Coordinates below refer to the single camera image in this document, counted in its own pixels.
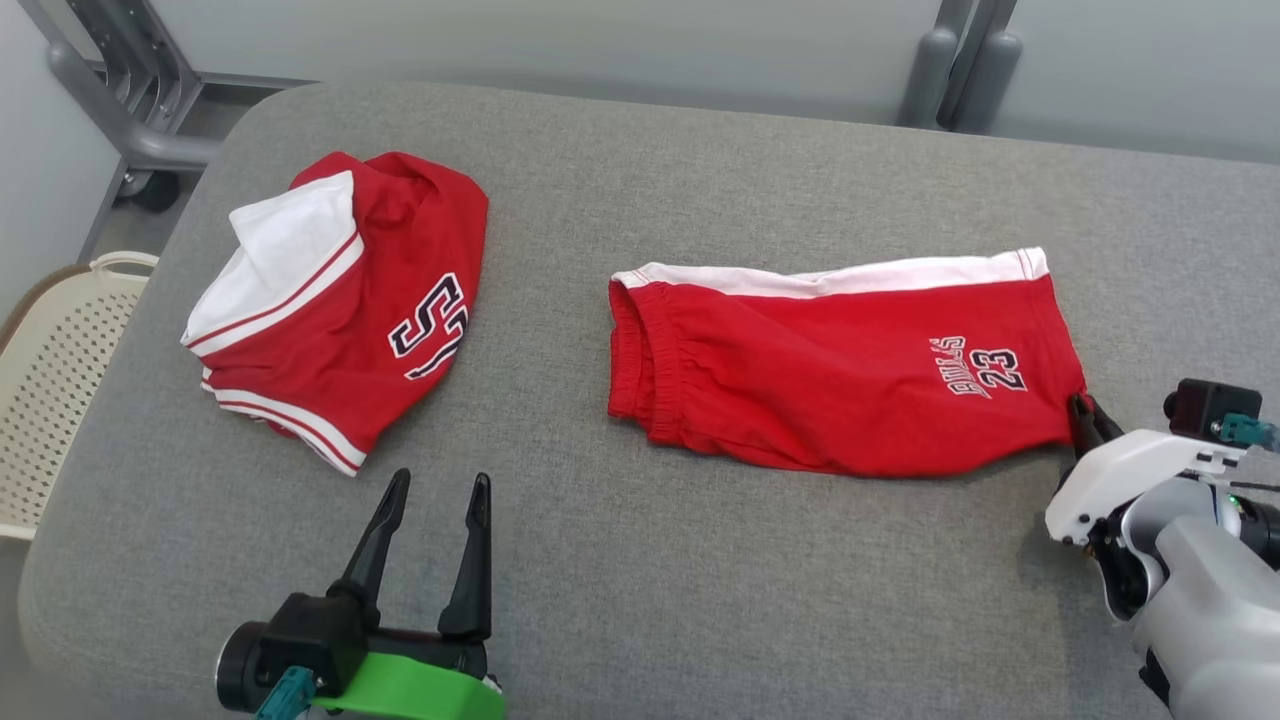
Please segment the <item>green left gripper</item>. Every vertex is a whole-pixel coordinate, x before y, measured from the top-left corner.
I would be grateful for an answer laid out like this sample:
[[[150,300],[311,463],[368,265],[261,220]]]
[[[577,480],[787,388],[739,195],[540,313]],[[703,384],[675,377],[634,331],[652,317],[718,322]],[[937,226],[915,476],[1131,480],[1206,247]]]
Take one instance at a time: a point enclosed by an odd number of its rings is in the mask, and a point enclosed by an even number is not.
[[[411,471],[398,469],[366,525],[332,598],[355,602],[362,629],[378,629],[378,596],[390,539],[399,529]],[[332,716],[376,719],[504,719],[506,697],[489,673],[485,641],[492,637],[492,479],[475,478],[465,514],[467,542],[438,632],[383,629],[346,692],[316,693],[310,705]]]

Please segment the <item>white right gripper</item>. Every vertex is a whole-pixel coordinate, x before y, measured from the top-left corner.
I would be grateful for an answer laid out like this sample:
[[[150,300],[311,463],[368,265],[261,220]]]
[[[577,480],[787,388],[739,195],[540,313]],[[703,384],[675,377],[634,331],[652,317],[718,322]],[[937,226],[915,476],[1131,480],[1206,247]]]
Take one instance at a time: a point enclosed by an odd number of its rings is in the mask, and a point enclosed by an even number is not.
[[[1160,430],[1125,434],[1092,395],[1073,395],[1068,418],[1079,461],[1044,510],[1050,537],[1065,544],[1085,544],[1096,521],[1183,471],[1220,477],[1229,461],[1247,455],[1245,448]]]

